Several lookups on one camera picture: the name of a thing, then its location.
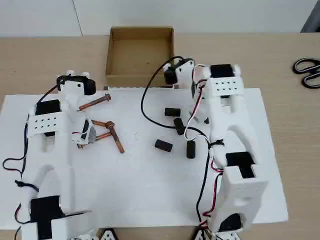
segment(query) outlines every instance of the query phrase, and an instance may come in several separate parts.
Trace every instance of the white paper sheet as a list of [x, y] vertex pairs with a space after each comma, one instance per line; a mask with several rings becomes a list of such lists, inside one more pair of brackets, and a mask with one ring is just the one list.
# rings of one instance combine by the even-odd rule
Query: white paper sheet
[[[73, 147], [76, 209], [92, 210], [97, 227], [196, 226], [199, 224], [196, 202], [204, 175], [207, 145], [203, 139], [197, 139], [196, 158], [187, 159], [183, 136], [178, 136], [174, 129], [157, 126], [143, 117], [140, 110], [143, 91], [142, 88], [114, 88], [110, 92], [110, 102], [86, 109], [93, 120], [115, 123], [125, 153], [119, 153], [111, 137], [82, 150]], [[83, 102], [102, 94], [97, 92]], [[38, 95], [5, 97], [0, 114], [0, 159], [22, 156], [26, 117], [37, 99]], [[287, 204], [260, 90], [246, 89], [245, 100], [270, 179], [254, 222], [286, 221]], [[144, 109], [154, 120], [172, 125], [173, 118], [164, 115], [165, 107], [181, 108], [181, 118], [186, 124], [190, 103], [188, 90], [151, 88], [145, 98]], [[194, 121], [192, 125], [205, 133], [209, 132], [205, 124]], [[98, 133], [105, 131], [102, 127], [96, 129]], [[172, 143], [172, 151], [168, 153], [154, 148], [156, 139]], [[228, 152], [245, 150], [232, 132], [225, 138], [225, 146]], [[200, 203], [201, 212], [211, 206], [215, 176], [213, 171], [208, 171]], [[0, 229], [15, 229], [18, 226], [14, 211], [20, 194], [15, 179], [19, 179], [17, 172], [0, 170]], [[59, 194], [59, 184], [55, 173], [49, 173], [39, 195]]]

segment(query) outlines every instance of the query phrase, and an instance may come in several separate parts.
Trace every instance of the open cardboard box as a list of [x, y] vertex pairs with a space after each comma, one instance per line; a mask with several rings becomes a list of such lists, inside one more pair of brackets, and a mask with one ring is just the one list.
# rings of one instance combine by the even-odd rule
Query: open cardboard box
[[[105, 75], [110, 87], [145, 87], [150, 77], [174, 56], [172, 27], [112, 27]], [[151, 86], [166, 85], [159, 72]]]

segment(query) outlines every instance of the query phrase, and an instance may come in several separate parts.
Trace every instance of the black ferrite bead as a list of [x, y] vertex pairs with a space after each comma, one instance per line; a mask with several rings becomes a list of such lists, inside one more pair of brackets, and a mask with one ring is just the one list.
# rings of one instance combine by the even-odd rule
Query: black ferrite bead
[[194, 159], [196, 157], [196, 142], [193, 140], [186, 142], [186, 157]]
[[176, 132], [179, 136], [185, 133], [185, 126], [180, 117], [175, 118], [173, 120], [173, 123], [175, 125]]
[[167, 151], [167, 152], [169, 152], [169, 153], [171, 152], [172, 147], [173, 147], [173, 145], [172, 145], [171, 143], [166, 142], [166, 141], [162, 141], [162, 140], [160, 140], [160, 139], [157, 139], [157, 140], [155, 141], [154, 146], [155, 146], [157, 149], [161, 149], [161, 150]]
[[180, 117], [181, 115], [181, 109], [180, 108], [170, 108], [166, 107], [164, 109], [164, 115], [170, 116], [170, 117]]

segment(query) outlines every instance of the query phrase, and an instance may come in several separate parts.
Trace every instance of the copper screw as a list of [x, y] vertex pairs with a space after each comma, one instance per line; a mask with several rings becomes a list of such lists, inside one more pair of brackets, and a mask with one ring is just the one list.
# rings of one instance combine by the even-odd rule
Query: copper screw
[[[105, 138], [107, 138], [107, 137], [109, 137], [111, 135], [112, 135], [111, 132], [106, 132], [106, 133], [103, 133], [101, 135], [96, 136], [95, 140], [99, 141], [99, 140], [105, 139]], [[78, 147], [78, 149], [83, 149], [87, 145], [89, 145], [89, 143], [88, 144], [77, 144], [77, 147]]]
[[112, 135], [111, 132], [106, 132], [106, 133], [104, 133], [104, 134], [101, 134], [101, 135], [99, 135], [99, 136], [96, 136], [96, 137], [95, 137], [95, 140], [98, 141], [98, 140], [101, 140], [101, 139], [105, 139], [105, 138], [107, 138], [107, 137], [109, 137], [109, 136], [111, 136], [111, 135]]
[[124, 147], [122, 146], [122, 144], [121, 144], [121, 142], [119, 140], [119, 137], [118, 137], [118, 135], [116, 133], [116, 130], [115, 130], [114, 126], [115, 126], [115, 124], [112, 121], [108, 121], [108, 122], [105, 123], [105, 127], [110, 130], [110, 133], [111, 133], [111, 135], [112, 135], [112, 137], [113, 137], [113, 139], [115, 141], [115, 144], [118, 147], [120, 153], [123, 154], [125, 152], [125, 150], [124, 150]]
[[84, 109], [86, 109], [86, 108], [89, 108], [89, 107], [91, 107], [91, 106], [93, 106], [93, 105], [102, 103], [102, 102], [104, 102], [104, 101], [108, 101], [108, 102], [109, 102], [110, 100], [111, 100], [111, 96], [110, 96], [110, 94], [108, 93], [108, 94], [105, 94], [103, 97], [100, 97], [100, 98], [98, 98], [98, 99], [96, 99], [96, 100], [93, 100], [93, 101], [91, 101], [91, 102], [88, 102], [87, 104], [84, 104], [84, 105], [80, 106], [79, 109], [80, 109], [80, 110], [84, 110]]
[[98, 125], [106, 128], [106, 123], [102, 121], [91, 120], [94, 125]]

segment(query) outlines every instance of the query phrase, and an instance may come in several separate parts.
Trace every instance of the black scissors handle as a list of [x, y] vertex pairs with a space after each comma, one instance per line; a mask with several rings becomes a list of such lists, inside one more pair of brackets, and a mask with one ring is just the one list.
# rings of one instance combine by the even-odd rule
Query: black scissors handle
[[[306, 68], [298, 68], [298, 66], [302, 63], [312, 63], [312, 66], [308, 66]], [[302, 79], [302, 85], [308, 89], [319, 89], [320, 84], [309, 84], [308, 81], [311, 79], [315, 79], [317, 77], [320, 77], [320, 60], [310, 58], [310, 57], [304, 57], [296, 61], [292, 66], [292, 71], [295, 74], [308, 74], [308, 76], [305, 76]]]

